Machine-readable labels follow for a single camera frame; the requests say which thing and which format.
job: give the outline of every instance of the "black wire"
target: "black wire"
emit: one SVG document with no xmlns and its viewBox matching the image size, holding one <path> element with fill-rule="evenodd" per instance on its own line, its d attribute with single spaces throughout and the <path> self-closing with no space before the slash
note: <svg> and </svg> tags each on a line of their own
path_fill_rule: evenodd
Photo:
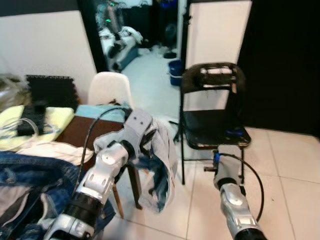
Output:
<svg viewBox="0 0 320 240">
<path fill-rule="evenodd" d="M 227 157 L 231 157 L 234 159 L 238 159 L 239 161 L 241 161 L 243 164 L 245 164 L 256 176 L 256 178 L 258 179 L 259 185 L 260 185 L 260 190 L 261 190 L 261 205 L 260 205 L 260 210 L 259 210 L 259 214 L 258 217 L 256 218 L 256 221 L 259 222 L 261 216 L 262 216 L 262 212 L 264 210 L 264 205 L 265 205 L 265 191 L 264 191 L 264 186 L 262 184 L 262 181 L 258 175 L 258 173 L 256 172 L 256 170 L 250 166 L 249 163 L 247 163 L 246 161 L 242 160 L 240 157 L 233 155 L 233 154 L 229 154 L 229 153 L 219 153 L 221 156 L 227 156 Z"/>
<path fill-rule="evenodd" d="M 82 157 L 81 157 L 81 163 L 80 163 L 80 166 L 79 166 L 79 171 L 78 171 L 78 176 L 76 178 L 76 182 L 75 182 L 75 186 L 74 186 L 74 189 L 73 189 L 73 193 L 72 193 L 72 196 L 75 194 L 76 192 L 76 189 L 79 185 L 79 181 L 80 181 L 80 177 L 81 177 L 81 172 L 83 170 L 83 167 L 84 167 L 84 162 L 85 162 L 85 157 L 86 157 L 86 149 L 87 149 L 87 145 L 88 145 L 88 141 L 89 141 L 89 137 L 91 135 L 91 132 L 92 130 L 94 129 L 95 125 L 97 124 L 97 122 L 106 114 L 114 111 L 114 110 L 122 110 L 124 111 L 124 113 L 126 113 L 126 108 L 123 108 L 123 107 L 114 107 L 114 108 L 111 108 L 111 109 L 108 109 L 106 111 L 104 111 L 103 113 L 101 113 L 96 119 L 94 119 L 92 122 L 91 122 L 91 125 L 89 127 L 89 130 L 88 130 L 88 133 L 85 137 L 85 141 L 84 141 L 84 145 L 83 145 L 83 152 L 82 152 Z"/>
</svg>

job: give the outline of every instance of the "wooden table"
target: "wooden table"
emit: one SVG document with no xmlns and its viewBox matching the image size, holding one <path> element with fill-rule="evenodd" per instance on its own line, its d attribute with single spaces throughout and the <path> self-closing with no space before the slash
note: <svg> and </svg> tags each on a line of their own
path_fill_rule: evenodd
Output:
<svg viewBox="0 0 320 240">
<path fill-rule="evenodd" d="M 83 147 L 89 126 L 92 121 L 92 118 L 75 116 L 69 123 L 69 125 L 66 127 L 66 129 L 59 135 L 56 141 L 68 143 L 76 147 Z M 113 131 L 119 131 L 122 128 L 123 125 L 121 123 L 99 120 L 91 132 L 87 148 L 90 150 L 94 150 L 94 140 L 97 137 Z M 95 164 L 95 162 L 96 154 L 94 154 L 93 157 L 83 165 L 84 171 L 87 171 L 89 168 L 91 168 Z M 129 173 L 133 197 L 135 201 L 135 207 L 137 209 L 142 209 L 142 207 L 138 203 L 138 199 L 141 192 L 141 183 L 138 170 L 130 165 L 126 165 L 121 169 L 120 172 L 123 173 L 125 168 L 127 168 Z"/>
</svg>

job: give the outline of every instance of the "denim jacket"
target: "denim jacket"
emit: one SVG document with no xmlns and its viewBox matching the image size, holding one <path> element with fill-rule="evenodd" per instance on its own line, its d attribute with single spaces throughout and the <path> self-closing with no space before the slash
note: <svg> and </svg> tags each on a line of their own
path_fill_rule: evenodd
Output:
<svg viewBox="0 0 320 240">
<path fill-rule="evenodd" d="M 10 220 L 5 219 L 5 214 L 0 216 L 0 219 L 4 218 L 0 224 L 0 240 L 41 240 L 46 228 L 68 203 L 77 174 L 78 168 L 67 161 L 0 152 L 0 189 L 3 192 L 5 189 L 7 194 L 16 193 L 17 189 L 25 191 L 15 201 L 18 202 L 17 208 L 14 208 L 14 202 L 6 202 L 10 206 L 9 210 L 14 210 L 15 217 L 12 218 L 9 210 L 6 213 L 9 212 Z M 114 209 L 108 201 L 97 219 L 96 233 L 114 215 Z"/>
</svg>

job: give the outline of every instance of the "chair backrest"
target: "chair backrest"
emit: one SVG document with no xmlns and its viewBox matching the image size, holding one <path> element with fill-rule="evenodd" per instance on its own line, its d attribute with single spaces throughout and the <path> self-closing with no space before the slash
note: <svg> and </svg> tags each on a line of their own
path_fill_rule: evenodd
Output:
<svg viewBox="0 0 320 240">
<path fill-rule="evenodd" d="M 184 94 L 188 93 L 229 90 L 225 109 L 239 115 L 244 103 L 245 86 L 246 77 L 237 65 L 230 62 L 202 63 L 183 74 L 180 94 L 183 100 Z"/>
<path fill-rule="evenodd" d="M 116 72 L 100 72 L 94 76 L 88 94 L 89 105 L 103 105 L 115 100 L 134 108 L 129 79 Z"/>
</svg>

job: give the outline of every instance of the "yellow cloth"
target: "yellow cloth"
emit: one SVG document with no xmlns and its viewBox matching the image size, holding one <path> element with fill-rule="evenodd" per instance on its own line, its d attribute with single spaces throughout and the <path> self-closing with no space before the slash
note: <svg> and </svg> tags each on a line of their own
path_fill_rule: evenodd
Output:
<svg viewBox="0 0 320 240">
<path fill-rule="evenodd" d="M 31 138 L 31 136 L 17 136 L 17 130 L 5 132 L 3 130 L 4 125 L 8 125 L 21 118 L 24 107 L 25 106 L 23 105 L 12 106 L 0 113 L 0 150 L 19 146 Z M 54 126 L 56 132 L 46 134 L 46 132 L 53 131 L 51 127 L 46 126 L 44 128 L 44 134 L 37 136 L 35 141 L 50 142 L 55 140 L 68 126 L 74 115 L 74 110 L 69 107 L 47 107 L 45 112 L 45 123 Z"/>
</svg>

